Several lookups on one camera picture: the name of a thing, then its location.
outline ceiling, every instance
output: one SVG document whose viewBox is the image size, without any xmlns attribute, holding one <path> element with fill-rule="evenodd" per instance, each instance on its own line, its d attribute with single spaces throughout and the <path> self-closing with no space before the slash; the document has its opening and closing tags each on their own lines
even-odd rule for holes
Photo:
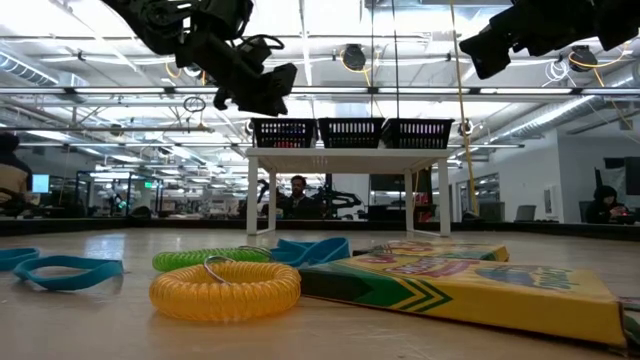
<svg viewBox="0 0 640 360">
<path fill-rule="evenodd" d="M 506 0 L 461 0 L 457 3 L 463 5 L 456 7 L 458 40 L 477 34 L 493 15 L 510 4 Z M 448 6 L 444 6 L 448 2 L 441 1 L 440 5 L 426 6 L 420 5 L 421 2 L 417 0 L 397 0 L 395 22 L 389 4 L 388 1 L 378 2 L 372 22 L 372 12 L 367 7 L 363 8 L 361 0 L 257 1 L 245 35 L 270 34 L 283 41 L 285 49 L 274 51 L 265 64 L 270 69 L 293 62 L 298 68 L 295 86 L 366 87 L 365 76 L 348 71 L 340 61 L 339 54 L 347 44 L 360 44 L 365 54 L 375 54 L 367 55 L 368 68 L 372 66 L 372 58 L 375 59 L 370 71 L 370 81 L 375 86 L 457 86 L 456 62 L 450 60 L 451 56 L 455 60 L 451 16 Z M 393 39 L 394 23 L 398 39 L 397 52 Z M 10 54 L 52 78 L 62 79 L 65 74 L 74 74 L 75 81 L 79 81 L 76 85 L 85 86 L 201 86 L 199 76 L 191 77 L 185 71 L 179 71 L 172 57 L 158 56 L 151 52 L 123 20 L 99 0 L 71 0 L 64 5 L 56 0 L 15 1 L 0 12 L 0 24 L 0 53 Z M 588 44 L 601 62 L 619 58 L 622 51 L 617 48 L 604 52 L 594 39 L 581 43 Z M 625 48 L 627 54 L 618 63 L 602 69 L 603 74 L 606 76 L 634 60 L 632 54 L 636 45 L 632 43 Z M 570 49 L 561 49 L 542 58 L 530 57 L 526 51 L 512 54 L 511 66 L 487 80 L 478 79 L 470 58 L 460 53 L 463 85 L 531 88 L 570 86 L 567 84 L 567 76 L 553 81 L 551 74 L 551 71 L 559 71 L 551 69 L 558 55 L 567 55 L 569 52 Z M 569 76 L 578 86 L 594 86 L 592 72 L 570 72 Z M 0 86 L 33 84 L 0 71 Z M 210 104 L 210 97 L 203 98 Z M 73 107 L 76 107 L 75 119 L 82 119 L 82 126 L 108 127 L 118 124 L 124 127 L 159 128 L 148 132 L 126 132 L 120 137 L 109 133 L 68 134 L 81 141 L 250 142 L 250 137 L 245 137 L 244 126 L 247 119 L 255 114 L 240 112 L 233 106 L 222 113 L 207 106 L 203 112 L 190 115 L 180 105 L 184 99 L 185 96 L 180 95 L 169 98 L 92 95 L 84 97 L 85 103 L 71 106 L 69 102 L 61 103 L 54 96 L 24 94 L 12 96 L 10 100 L 14 103 L 11 103 L 12 107 L 7 105 L 8 109 L 15 110 L 19 105 L 39 111 L 36 115 L 40 116 L 31 113 L 24 121 L 16 117 L 5 117 L 2 120 L 7 126 L 34 123 L 41 123 L 43 127 L 68 126 L 72 124 Z M 460 106 L 456 100 L 455 96 L 439 99 L 401 96 L 398 106 L 394 97 L 379 96 L 374 107 L 369 96 L 327 95 L 291 96 L 286 104 L 289 108 L 288 117 L 296 118 L 399 115 L 407 118 L 459 120 Z M 465 116 L 474 124 L 482 124 L 475 130 L 478 132 L 475 136 L 481 137 L 485 133 L 497 131 L 547 101 L 552 99 L 536 102 L 531 99 L 514 101 L 495 97 L 487 101 L 467 101 L 464 110 Z M 209 131 L 191 131 L 200 123 Z M 40 137 L 39 140 L 53 139 Z M 455 127 L 451 141 L 460 142 Z M 113 149 L 105 151 L 99 147 L 92 149 L 102 155 L 115 152 Z M 157 148 L 137 151 L 137 155 L 129 150 L 126 154 L 148 160 L 156 158 L 158 152 Z M 182 154 L 188 160 L 186 164 L 200 159 L 209 165 L 217 166 L 225 161 L 235 161 L 241 163 L 239 166 L 244 166 L 242 151 L 238 149 L 202 147 L 188 149 L 188 152 L 189 154 Z M 177 156 L 178 162 L 181 162 L 180 155 L 170 156 Z"/>
</svg>

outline desk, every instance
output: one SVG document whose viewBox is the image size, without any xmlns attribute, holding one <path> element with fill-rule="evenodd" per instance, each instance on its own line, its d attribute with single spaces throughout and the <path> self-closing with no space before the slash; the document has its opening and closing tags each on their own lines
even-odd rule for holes
<svg viewBox="0 0 640 360">
<path fill-rule="evenodd" d="M 449 150 L 422 149 L 247 149 L 249 159 L 249 196 L 247 199 L 247 234 L 257 235 L 276 229 L 275 211 L 269 211 L 269 226 L 258 231 L 258 168 L 269 173 L 269 183 L 276 184 L 278 173 L 327 174 L 404 174 L 407 231 L 413 227 L 412 175 L 435 163 L 440 184 L 440 235 L 451 234 L 449 213 Z M 269 196 L 269 208 L 275 209 L 276 197 Z"/>
</svg>

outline black plastic basket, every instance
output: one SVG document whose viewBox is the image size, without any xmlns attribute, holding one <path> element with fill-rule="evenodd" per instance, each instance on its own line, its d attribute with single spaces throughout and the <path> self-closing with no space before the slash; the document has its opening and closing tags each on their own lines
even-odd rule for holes
<svg viewBox="0 0 640 360">
<path fill-rule="evenodd" d="M 253 146 L 314 148 L 318 139 L 315 119 L 251 119 Z"/>
<path fill-rule="evenodd" d="M 382 141 L 392 149 L 446 149 L 453 119 L 389 119 Z"/>
<path fill-rule="evenodd" d="M 378 148 L 383 118 L 319 119 L 325 148 Z"/>
</svg>

